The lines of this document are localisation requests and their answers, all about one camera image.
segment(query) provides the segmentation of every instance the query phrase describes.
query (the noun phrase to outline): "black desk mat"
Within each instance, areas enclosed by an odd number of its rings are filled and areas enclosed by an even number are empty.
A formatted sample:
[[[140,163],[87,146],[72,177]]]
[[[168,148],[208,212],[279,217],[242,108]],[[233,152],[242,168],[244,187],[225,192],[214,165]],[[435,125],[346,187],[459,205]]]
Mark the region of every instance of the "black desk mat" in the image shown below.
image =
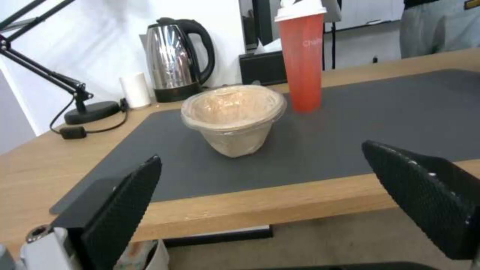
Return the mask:
[[[163,171],[152,201],[370,173],[366,139],[453,161],[480,158],[480,74],[443,70],[324,89],[321,110],[287,108],[263,147],[236,159],[185,127],[179,110],[153,113],[50,211],[155,153]]]

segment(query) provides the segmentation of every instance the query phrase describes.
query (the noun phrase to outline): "kettle handle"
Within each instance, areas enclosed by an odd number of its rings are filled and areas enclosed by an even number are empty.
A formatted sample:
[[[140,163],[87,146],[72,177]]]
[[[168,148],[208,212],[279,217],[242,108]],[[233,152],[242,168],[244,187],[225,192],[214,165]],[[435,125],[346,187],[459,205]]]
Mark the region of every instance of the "kettle handle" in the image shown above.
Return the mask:
[[[208,55],[208,63],[207,66],[203,71],[200,72],[200,84],[203,84],[204,82],[207,81],[207,79],[210,77],[210,75],[213,72],[213,68],[215,67],[215,52],[213,48],[213,43],[212,39],[210,38],[210,35],[208,34],[207,30],[198,22],[194,20],[177,20],[177,24],[180,26],[180,28],[183,30],[186,36],[188,34],[199,34],[200,38],[202,39],[202,43],[205,46],[205,49],[207,50],[207,55]]]

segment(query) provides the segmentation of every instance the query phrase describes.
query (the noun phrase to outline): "electric kettle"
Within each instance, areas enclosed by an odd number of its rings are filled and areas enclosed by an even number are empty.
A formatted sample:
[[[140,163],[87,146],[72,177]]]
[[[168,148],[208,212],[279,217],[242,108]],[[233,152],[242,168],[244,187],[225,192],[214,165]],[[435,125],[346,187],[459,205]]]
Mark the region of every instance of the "electric kettle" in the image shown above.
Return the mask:
[[[203,71],[188,34],[199,34],[206,48],[208,63]],[[212,40],[194,20],[160,18],[149,25],[146,57],[158,102],[183,100],[199,93],[215,66]]]

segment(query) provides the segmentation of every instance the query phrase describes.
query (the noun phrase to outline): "red plastic cup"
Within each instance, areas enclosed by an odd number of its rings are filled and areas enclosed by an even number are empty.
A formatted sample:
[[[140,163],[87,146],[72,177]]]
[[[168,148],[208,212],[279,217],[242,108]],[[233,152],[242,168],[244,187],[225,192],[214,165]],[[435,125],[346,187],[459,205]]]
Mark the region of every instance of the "red plastic cup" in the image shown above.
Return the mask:
[[[286,16],[285,19],[285,16],[280,17],[279,11],[276,18],[290,96],[296,112],[311,112],[322,104],[323,13],[307,13],[293,18]]]

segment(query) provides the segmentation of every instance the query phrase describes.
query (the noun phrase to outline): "black lamp arm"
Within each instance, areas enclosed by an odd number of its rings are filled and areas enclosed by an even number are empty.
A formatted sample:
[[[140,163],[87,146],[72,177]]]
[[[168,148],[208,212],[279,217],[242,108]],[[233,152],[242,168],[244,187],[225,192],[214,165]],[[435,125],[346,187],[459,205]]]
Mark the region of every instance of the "black lamp arm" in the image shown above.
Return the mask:
[[[15,20],[22,17],[45,0],[34,0],[29,3],[3,22],[0,22],[0,31],[7,28],[10,24],[14,23]],[[17,64],[23,66],[24,68],[34,72],[35,74],[41,76],[42,78],[48,80],[49,82],[55,84],[56,86],[67,91],[75,98],[75,105],[79,112],[85,112],[84,101],[93,97],[92,93],[89,93],[85,90],[85,84],[79,82],[73,78],[62,75],[60,73],[49,70],[48,68],[42,66],[41,64],[33,61],[32,59],[26,57],[20,52],[12,49],[12,41],[26,33],[28,30],[32,29],[42,21],[46,20],[68,4],[72,3],[74,0],[65,0],[53,7],[51,10],[45,12],[41,16],[29,21],[25,26],[20,28],[18,31],[14,32],[12,35],[5,37],[0,35],[0,54],[9,58],[10,60],[16,62]]]

